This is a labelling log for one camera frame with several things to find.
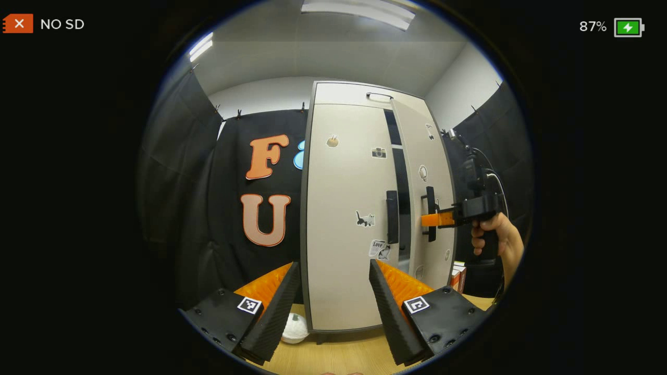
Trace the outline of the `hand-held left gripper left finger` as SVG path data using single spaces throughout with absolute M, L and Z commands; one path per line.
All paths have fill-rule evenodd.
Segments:
M 224 354 L 264 365 L 281 341 L 300 285 L 294 261 L 235 291 L 219 288 L 180 315 Z

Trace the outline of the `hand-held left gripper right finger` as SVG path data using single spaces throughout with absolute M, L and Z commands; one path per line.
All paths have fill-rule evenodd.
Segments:
M 370 260 L 369 282 L 396 365 L 447 355 L 490 314 L 451 286 L 431 288 L 377 259 Z

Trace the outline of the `beige cabinet door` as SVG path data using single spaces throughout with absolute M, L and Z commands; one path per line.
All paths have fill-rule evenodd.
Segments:
M 429 240 L 429 228 L 422 226 L 427 215 L 427 188 L 432 187 L 438 208 L 452 207 L 452 169 L 440 131 L 429 110 L 419 111 L 405 102 L 392 100 L 405 159 L 410 197 L 411 239 L 409 275 L 433 289 L 449 285 L 455 258 L 455 229 L 435 228 L 436 239 Z
M 371 259 L 398 261 L 388 238 L 387 192 L 397 191 L 386 111 L 317 104 L 305 141 L 302 208 L 311 330 L 338 334 L 381 325 L 369 282 Z

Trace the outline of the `grey double-door shoe cabinet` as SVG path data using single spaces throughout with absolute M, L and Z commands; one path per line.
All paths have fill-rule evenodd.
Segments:
M 374 260 L 431 288 L 450 284 L 455 231 L 424 227 L 422 216 L 454 201 L 452 167 L 425 98 L 314 82 L 300 244 L 305 317 L 317 344 L 381 328 L 369 282 Z

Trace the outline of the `beige cabinet drawer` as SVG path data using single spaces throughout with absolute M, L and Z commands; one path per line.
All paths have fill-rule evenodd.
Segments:
M 406 105 L 419 113 L 425 114 L 428 112 L 426 102 L 420 97 L 373 85 L 318 81 L 314 92 L 315 105 L 340 104 L 392 109 L 391 100 Z

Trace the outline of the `white round object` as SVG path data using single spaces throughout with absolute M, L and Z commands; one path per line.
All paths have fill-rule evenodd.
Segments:
M 299 344 L 309 335 L 307 320 L 300 314 L 290 313 L 281 335 L 281 341 L 286 344 Z

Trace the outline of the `large ceiling light panel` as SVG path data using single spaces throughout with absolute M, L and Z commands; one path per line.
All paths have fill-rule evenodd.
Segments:
M 401 31 L 409 29 L 415 12 L 386 0 L 303 0 L 303 14 L 340 14 L 367 18 Z

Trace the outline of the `narrow ceiling light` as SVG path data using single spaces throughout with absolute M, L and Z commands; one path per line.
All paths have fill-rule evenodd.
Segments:
M 190 52 L 188 53 L 190 62 L 194 62 L 198 57 L 200 57 L 214 45 L 213 36 L 214 33 L 210 32 L 201 40 L 199 40 L 195 45 L 193 45 L 193 47 L 190 49 Z

